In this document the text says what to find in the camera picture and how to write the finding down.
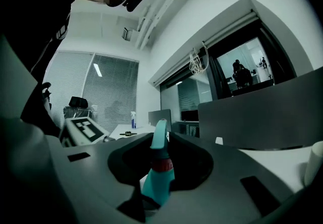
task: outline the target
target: white cup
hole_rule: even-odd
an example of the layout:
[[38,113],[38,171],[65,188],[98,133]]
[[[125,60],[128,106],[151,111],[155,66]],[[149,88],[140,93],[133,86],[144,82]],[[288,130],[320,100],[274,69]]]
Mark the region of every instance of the white cup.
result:
[[305,177],[304,177],[304,183],[306,186],[309,186],[313,182],[322,163],[323,163],[323,141],[319,141],[314,143],[311,149],[311,154],[309,156],[309,160],[305,171]]

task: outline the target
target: headset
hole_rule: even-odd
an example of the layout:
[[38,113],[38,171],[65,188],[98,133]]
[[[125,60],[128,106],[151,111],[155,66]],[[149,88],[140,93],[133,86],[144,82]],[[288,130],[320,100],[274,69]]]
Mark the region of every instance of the headset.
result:
[[105,2],[109,7],[116,7],[122,4],[127,8],[128,12],[134,11],[134,9],[141,3],[142,0],[109,0]]

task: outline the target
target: blue spray bottle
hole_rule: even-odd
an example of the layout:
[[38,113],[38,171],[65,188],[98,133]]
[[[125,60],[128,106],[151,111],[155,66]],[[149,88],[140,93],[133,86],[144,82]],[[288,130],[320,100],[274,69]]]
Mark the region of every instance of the blue spray bottle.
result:
[[162,206],[170,195],[170,184],[175,179],[173,163],[168,155],[167,121],[157,123],[151,147],[152,167],[142,188],[142,194]]

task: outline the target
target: gray partition panel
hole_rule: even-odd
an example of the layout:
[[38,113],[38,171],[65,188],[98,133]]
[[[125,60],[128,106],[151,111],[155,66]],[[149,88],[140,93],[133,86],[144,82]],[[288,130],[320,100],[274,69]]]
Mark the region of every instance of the gray partition panel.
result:
[[152,126],[156,126],[159,120],[166,119],[167,120],[167,131],[172,131],[172,118],[171,118],[171,110],[164,109],[158,111],[148,112],[148,121]]
[[198,106],[200,138],[237,148],[282,149],[323,140],[323,68]]

